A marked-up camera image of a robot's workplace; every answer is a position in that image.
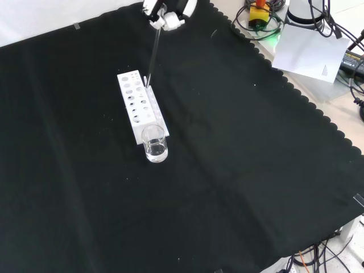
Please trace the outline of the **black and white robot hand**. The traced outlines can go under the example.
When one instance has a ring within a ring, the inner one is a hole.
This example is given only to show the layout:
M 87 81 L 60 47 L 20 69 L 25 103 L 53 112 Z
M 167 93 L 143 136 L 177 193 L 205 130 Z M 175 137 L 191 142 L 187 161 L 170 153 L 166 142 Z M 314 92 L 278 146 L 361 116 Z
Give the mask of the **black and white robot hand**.
M 172 31 L 179 28 L 192 16 L 197 6 L 196 0 L 178 1 L 175 11 L 167 11 L 166 3 L 157 0 L 143 1 L 142 13 L 156 30 Z

